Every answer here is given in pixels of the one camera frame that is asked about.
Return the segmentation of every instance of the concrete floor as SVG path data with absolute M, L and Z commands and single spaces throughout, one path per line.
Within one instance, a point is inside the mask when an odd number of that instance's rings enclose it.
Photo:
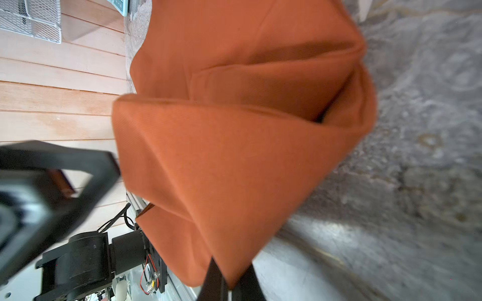
M 357 0 L 344 3 L 356 19 Z M 150 1 L 131 5 L 127 67 L 150 17 Z M 359 26 L 377 126 L 255 259 L 263 291 L 480 300 L 482 1 L 374 0 Z

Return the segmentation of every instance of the wooden wall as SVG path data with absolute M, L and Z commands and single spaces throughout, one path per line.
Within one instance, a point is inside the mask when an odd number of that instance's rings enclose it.
M 43 140 L 117 156 L 112 102 L 126 93 L 124 21 L 106 0 L 62 0 L 62 43 L 0 30 L 0 144 Z M 67 170 L 77 190 L 89 174 Z M 94 231 L 126 204 L 118 182 L 73 234 Z M 112 232 L 128 231 L 123 219 Z

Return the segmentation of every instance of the cable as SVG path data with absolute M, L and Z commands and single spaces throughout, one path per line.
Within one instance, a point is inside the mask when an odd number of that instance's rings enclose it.
M 152 260 L 152 257 L 150 256 L 150 254 L 148 254 L 147 256 L 149 256 L 149 259 L 151 260 L 151 263 L 152 263 L 152 267 L 154 268 L 154 274 L 156 274 L 157 272 L 156 265 L 154 264 L 154 261 Z M 157 280 L 157 287 L 159 287 L 159 277 L 157 277 L 156 280 Z
M 132 222 L 132 225 L 129 224 L 127 222 L 127 220 L 130 220 Z M 127 213 L 124 213 L 124 222 L 125 222 L 126 226 L 128 226 L 131 230 L 135 231 L 134 221 L 130 217 L 127 216 Z
M 146 257 L 146 263 L 145 263 L 144 269 L 142 270 L 142 273 L 144 273 L 144 271 L 146 270 L 146 266 L 147 266 L 147 257 Z M 146 295 L 149 294 L 149 293 L 146 293 L 146 291 L 142 288 L 142 275 L 141 275 L 141 281 L 139 281 L 139 286 L 141 287 L 141 290 L 142 290 Z
M 108 228 L 110 228 L 118 219 L 119 217 L 121 217 L 122 215 L 124 215 L 126 212 L 127 212 L 127 209 L 131 206 L 131 203 L 127 203 L 125 205 L 125 207 L 119 212 L 117 213 L 116 216 L 114 216 L 113 219 L 111 219 L 110 221 L 106 222 L 105 224 L 103 224 L 102 226 L 100 226 L 99 229 L 97 229 L 97 232 L 99 233 L 103 233 L 105 231 L 107 231 Z
M 146 276 L 146 271 L 145 271 L 146 268 L 144 267 L 144 265 L 142 265 L 142 267 L 143 267 L 142 273 L 144 274 L 144 278 L 146 279 L 146 282 L 149 282 Z

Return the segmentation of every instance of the black wire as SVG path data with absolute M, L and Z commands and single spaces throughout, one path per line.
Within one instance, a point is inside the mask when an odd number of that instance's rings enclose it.
M 142 264 L 142 269 L 143 269 L 142 272 L 144 273 L 144 278 L 146 279 L 146 282 L 149 282 L 149 281 L 147 280 L 146 269 L 144 268 L 144 264 Z
M 125 222 L 126 226 L 128 226 L 130 229 L 135 231 L 134 221 L 130 217 L 128 217 L 126 213 L 124 213 L 124 222 Z
M 124 215 L 127 211 L 127 209 L 131 206 L 131 203 L 127 203 L 127 205 L 125 205 L 125 207 L 119 212 L 117 213 L 116 216 L 114 216 L 113 219 L 111 219 L 110 221 L 106 222 L 105 224 L 103 224 L 99 229 L 97 229 L 97 232 L 99 233 L 103 233 L 105 231 L 107 231 L 108 228 L 110 228 L 118 219 L 119 217 L 121 217 L 122 215 Z
M 102 227 L 104 227 L 105 225 L 107 225 L 108 223 L 110 223 L 112 221 L 112 219 L 108 220 L 107 222 L 105 222 L 102 226 L 99 227 L 99 229 L 97 229 L 97 232 L 99 232 L 100 229 L 102 229 Z

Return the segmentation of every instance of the orange cloth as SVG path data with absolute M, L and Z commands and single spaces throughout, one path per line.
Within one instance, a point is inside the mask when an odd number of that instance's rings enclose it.
M 122 176 L 171 270 L 198 286 L 213 256 L 232 288 L 372 128 L 365 44 L 338 0 L 152 2 L 112 114 Z

